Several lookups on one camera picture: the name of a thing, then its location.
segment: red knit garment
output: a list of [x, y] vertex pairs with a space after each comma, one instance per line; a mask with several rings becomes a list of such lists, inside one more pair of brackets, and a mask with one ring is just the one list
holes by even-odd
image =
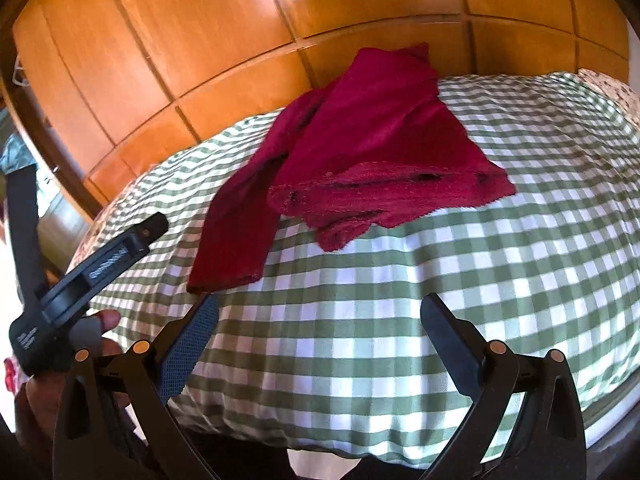
[[392, 228], [515, 192], [438, 98], [426, 44], [363, 48], [341, 78], [287, 106], [215, 195], [188, 290], [259, 280], [280, 214], [302, 218], [334, 251], [372, 224]]

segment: black bracket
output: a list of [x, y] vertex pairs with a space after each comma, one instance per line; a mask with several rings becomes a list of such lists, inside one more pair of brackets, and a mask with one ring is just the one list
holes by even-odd
[[[502, 341], [487, 342], [437, 294], [422, 300], [420, 320], [459, 393], [473, 400], [421, 480], [586, 478], [580, 402], [561, 351], [540, 358], [514, 354]], [[481, 461], [511, 395], [519, 392], [525, 397], [506, 448], [497, 465], [483, 471]]]
[[157, 465], [167, 479], [218, 477], [191, 447], [166, 408], [181, 393], [218, 323], [213, 296], [203, 296], [153, 342], [139, 340], [124, 354], [76, 353], [65, 385], [53, 448], [56, 480], [155, 480], [130, 442], [113, 394], [126, 393]]
[[[20, 172], [27, 169], [16, 171], [12, 176], [20, 176]], [[20, 219], [12, 216], [12, 222]], [[34, 281], [32, 274], [38, 275], [42, 269], [38, 268], [35, 256], [27, 259], [26, 256], [30, 252], [37, 254], [37, 237], [27, 237], [23, 229], [14, 225], [12, 243], [24, 311], [11, 323], [9, 340], [20, 367], [28, 376], [46, 370], [66, 372], [73, 362], [74, 349], [85, 346], [93, 352], [100, 349], [100, 320], [83, 317], [89, 309], [89, 300], [149, 254], [150, 245], [167, 228], [166, 217], [155, 213], [99, 248], [51, 289], [43, 286], [34, 291], [26, 285]]]

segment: hand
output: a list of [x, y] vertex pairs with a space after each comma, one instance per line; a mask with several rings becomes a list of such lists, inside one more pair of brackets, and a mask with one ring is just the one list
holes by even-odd
[[[100, 318], [102, 333], [116, 328], [120, 322], [120, 314], [116, 310], [101, 310], [94, 316]], [[102, 338], [102, 355], [113, 355], [122, 352], [122, 348], [113, 339]], [[31, 411], [40, 429], [51, 439], [56, 429], [58, 410], [62, 391], [65, 389], [66, 374], [60, 372], [44, 372], [27, 381], [25, 388]], [[119, 408], [129, 405], [129, 397], [116, 394]]]

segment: metal bolt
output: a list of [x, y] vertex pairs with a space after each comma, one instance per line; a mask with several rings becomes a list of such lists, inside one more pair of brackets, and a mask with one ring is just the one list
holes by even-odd
[[489, 350], [494, 354], [504, 354], [507, 351], [507, 345], [505, 345], [502, 341], [491, 341], [489, 343]]
[[554, 349], [551, 351], [551, 358], [556, 363], [561, 363], [562, 361], [564, 361], [564, 354], [561, 351]]
[[82, 348], [76, 352], [76, 361], [81, 363], [82, 361], [86, 361], [89, 357], [89, 351], [86, 348]]
[[149, 341], [146, 340], [140, 340], [140, 341], [136, 341], [133, 344], [133, 351], [136, 354], [143, 354], [145, 353], [147, 350], [149, 350], [149, 348], [151, 347], [151, 345], [149, 344]]

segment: checkered fabric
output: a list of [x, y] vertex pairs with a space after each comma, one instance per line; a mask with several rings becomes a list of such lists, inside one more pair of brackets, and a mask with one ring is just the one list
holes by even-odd
[[[638, 132], [568, 73], [448, 78], [440, 97], [518, 193], [374, 226], [334, 253], [283, 218], [264, 278], [220, 294], [218, 329], [169, 403], [180, 423], [427, 467], [470, 405], [420, 326], [428, 292], [515, 352], [561, 349], [583, 408], [638, 366]], [[210, 199], [276, 116], [177, 153], [119, 197], [95, 246], [155, 211], [170, 225], [92, 302], [122, 313], [115, 333], [125, 347], [193, 303], [185, 286]], [[504, 446], [519, 402], [488, 457]]]

